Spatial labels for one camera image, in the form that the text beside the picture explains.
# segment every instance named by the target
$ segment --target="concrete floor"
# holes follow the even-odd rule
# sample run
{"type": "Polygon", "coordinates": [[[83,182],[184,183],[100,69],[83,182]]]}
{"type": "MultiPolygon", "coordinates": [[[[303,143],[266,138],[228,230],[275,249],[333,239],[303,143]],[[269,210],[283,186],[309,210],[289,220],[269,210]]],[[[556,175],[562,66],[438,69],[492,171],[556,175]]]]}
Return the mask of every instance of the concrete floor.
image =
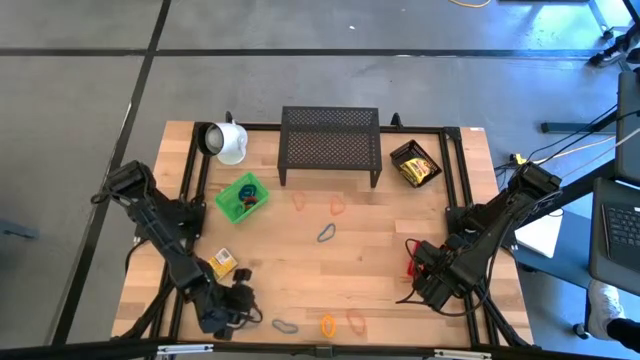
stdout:
{"type": "MultiPolygon", "coordinates": [[[[6,0],[0,2],[0,47],[144,48],[160,3],[6,0]]],[[[621,1],[599,5],[609,25],[629,21],[621,1]]],[[[494,1],[484,9],[466,9],[445,0],[174,0],[159,45],[601,46],[598,24],[585,4],[494,1]]],[[[0,57],[0,218],[41,232],[35,241],[2,237],[0,285],[10,290],[0,298],[1,348],[40,345],[45,339],[89,216],[88,199],[104,175],[141,61],[0,57]]],[[[156,58],[125,161],[153,165],[167,120],[218,121],[229,110],[240,121],[277,122],[283,105],[325,105],[378,107],[388,120],[397,111],[407,125],[485,127],[498,165],[509,153],[526,155],[558,139],[540,134],[540,122],[590,121],[611,107],[618,72],[615,66],[592,69],[583,60],[559,59],[156,58]]],[[[549,169],[559,171],[559,163],[573,169],[601,149],[556,160],[549,169]]],[[[571,210],[588,216],[588,199],[571,210]]],[[[112,207],[71,341],[109,337],[132,233],[122,210],[112,207]]],[[[521,283],[536,344],[556,351],[637,356],[615,342],[583,341],[568,333],[582,320],[584,290],[544,274],[522,273],[521,283]]],[[[624,294],[624,304],[640,318],[637,297],[624,294]]]]}

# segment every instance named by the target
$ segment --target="wooden tabletop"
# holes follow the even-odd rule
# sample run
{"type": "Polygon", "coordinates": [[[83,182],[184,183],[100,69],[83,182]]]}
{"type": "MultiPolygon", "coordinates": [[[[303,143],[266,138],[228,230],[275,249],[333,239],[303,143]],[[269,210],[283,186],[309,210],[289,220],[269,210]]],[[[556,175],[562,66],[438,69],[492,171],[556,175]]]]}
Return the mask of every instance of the wooden tabletop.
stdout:
{"type": "MultiPolygon", "coordinates": [[[[192,122],[184,121],[168,122],[165,128],[154,174],[158,188],[169,198],[176,198],[179,192],[192,128],[192,122]]],[[[497,194],[487,139],[482,128],[461,131],[473,199],[483,203],[497,194]]],[[[276,169],[279,136],[277,131],[249,131],[247,157],[242,163],[226,166],[213,158],[209,168],[208,210],[195,252],[209,260],[226,247],[240,267],[253,270],[249,285],[264,313],[261,324],[249,324],[235,332],[232,341],[469,346],[464,317],[446,318],[426,306],[395,304],[411,290],[405,239],[442,244],[448,202],[443,174],[424,187],[413,189],[391,165],[388,154],[415,139],[442,165],[438,136],[381,134],[383,170],[375,189],[369,186],[368,172],[333,170],[289,170],[287,186],[281,187],[276,169]],[[214,198],[249,171],[269,190],[270,198],[242,223],[233,225],[216,209],[214,198]],[[318,234],[330,223],[336,226],[335,236],[318,243],[318,234]],[[337,330],[331,339],[321,331],[320,321],[326,314],[336,320],[337,330]],[[299,332],[286,335],[277,331],[271,325],[275,318],[298,325],[299,332]],[[362,319],[366,331],[358,334],[362,319]]],[[[456,194],[462,205],[453,144],[450,153],[456,194]]],[[[200,155],[190,194],[195,191],[199,162],[200,155]]],[[[163,260],[151,244],[140,247],[132,256],[113,335],[128,330],[156,295],[162,266],[163,260]]],[[[230,285],[230,277],[221,282],[230,285]]],[[[496,259],[491,294],[518,334],[532,341],[516,265],[502,250],[496,259]]],[[[167,332],[173,301],[169,304],[163,334],[167,332]]],[[[452,298],[444,310],[457,312],[464,307],[461,300],[452,298]]],[[[477,314],[480,337],[486,342],[482,311],[477,314]]],[[[200,331],[192,304],[184,307],[179,338],[213,341],[211,334],[200,331]]]]}

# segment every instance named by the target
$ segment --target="blue rubber band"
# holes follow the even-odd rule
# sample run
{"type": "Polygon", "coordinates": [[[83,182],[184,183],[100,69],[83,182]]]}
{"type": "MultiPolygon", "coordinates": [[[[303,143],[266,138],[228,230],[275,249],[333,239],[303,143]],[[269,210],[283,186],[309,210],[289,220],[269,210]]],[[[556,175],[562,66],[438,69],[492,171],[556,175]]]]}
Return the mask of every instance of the blue rubber band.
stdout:
{"type": "Polygon", "coordinates": [[[271,326],[276,328],[281,333],[287,335],[296,334],[299,331],[298,325],[289,324],[280,319],[273,319],[273,321],[271,322],[271,326]]]}
{"type": "Polygon", "coordinates": [[[322,230],[322,232],[318,235],[318,242],[325,242],[327,240],[330,240],[331,238],[333,238],[336,235],[336,225],[334,223],[331,223],[329,225],[327,225],[327,227],[324,228],[324,230],[322,230]],[[331,233],[330,236],[323,238],[322,236],[333,227],[333,232],[331,233]]]}

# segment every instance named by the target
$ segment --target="green basket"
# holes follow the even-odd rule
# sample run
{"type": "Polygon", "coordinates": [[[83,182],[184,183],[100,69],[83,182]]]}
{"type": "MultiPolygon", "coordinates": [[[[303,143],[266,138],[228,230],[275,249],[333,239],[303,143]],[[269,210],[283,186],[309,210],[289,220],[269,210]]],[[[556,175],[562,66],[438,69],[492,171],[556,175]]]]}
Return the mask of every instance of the green basket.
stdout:
{"type": "Polygon", "coordinates": [[[222,190],[222,192],[216,196],[216,204],[232,224],[238,224],[252,212],[256,211],[257,208],[266,203],[268,199],[269,192],[267,189],[262,186],[260,180],[258,180],[253,173],[249,172],[243,175],[240,179],[234,181],[234,183],[228,188],[222,190]],[[244,204],[238,198],[238,193],[240,192],[240,189],[247,184],[255,185],[256,198],[258,198],[258,202],[249,210],[244,211],[244,204]]]}

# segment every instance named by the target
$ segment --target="desk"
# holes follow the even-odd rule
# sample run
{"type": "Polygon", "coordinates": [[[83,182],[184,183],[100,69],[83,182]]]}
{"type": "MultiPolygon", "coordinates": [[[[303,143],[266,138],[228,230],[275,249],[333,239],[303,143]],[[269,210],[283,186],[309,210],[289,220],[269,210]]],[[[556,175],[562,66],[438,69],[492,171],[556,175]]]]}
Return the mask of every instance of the desk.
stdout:
{"type": "MultiPolygon", "coordinates": [[[[169,198],[179,192],[193,125],[172,121],[165,128],[154,174],[158,189],[169,198]]],[[[483,203],[497,194],[487,139],[480,128],[463,128],[461,132],[472,195],[476,202],[483,203]]],[[[290,170],[287,186],[281,187],[276,167],[279,136],[277,131],[249,131],[247,156],[241,164],[225,166],[214,158],[209,167],[207,218],[195,252],[208,260],[226,247],[240,267],[252,269],[249,284],[264,313],[261,324],[247,325],[234,334],[232,341],[326,344],[329,340],[322,335],[320,319],[330,314],[337,325],[331,344],[468,347],[464,317],[445,318],[426,306],[394,303],[411,289],[404,240],[414,237],[434,244],[444,242],[447,194],[444,176],[413,189],[393,168],[388,154],[415,139],[442,165],[438,136],[381,134],[383,171],[375,189],[371,189],[366,172],[334,170],[290,170]],[[244,222],[233,225],[215,208],[214,197],[248,171],[267,187],[270,198],[244,222]],[[298,192],[305,197],[302,211],[296,210],[292,200],[298,192]],[[336,216],[330,214],[333,197],[345,205],[344,212],[336,216]],[[335,237],[317,243],[316,237],[328,223],[335,223],[335,237]],[[349,309],[365,317],[364,335],[350,329],[346,318],[349,309]],[[299,333],[278,332],[271,326],[274,318],[296,323],[299,333]]],[[[457,193],[461,194],[456,170],[454,167],[453,175],[457,193]]],[[[113,335],[128,330],[156,295],[162,266],[162,258],[150,244],[134,253],[113,335]]],[[[491,294],[495,303],[518,334],[531,342],[516,265],[503,251],[496,259],[493,277],[491,294]]],[[[230,280],[224,278],[222,283],[229,285],[230,280]]],[[[457,299],[444,308],[456,312],[463,309],[457,299]]],[[[171,310],[172,306],[165,308],[161,334],[167,333],[171,310]]],[[[477,316],[480,337],[486,343],[481,310],[477,316]]],[[[211,334],[200,331],[191,304],[184,307],[179,340],[213,341],[211,334]]]]}

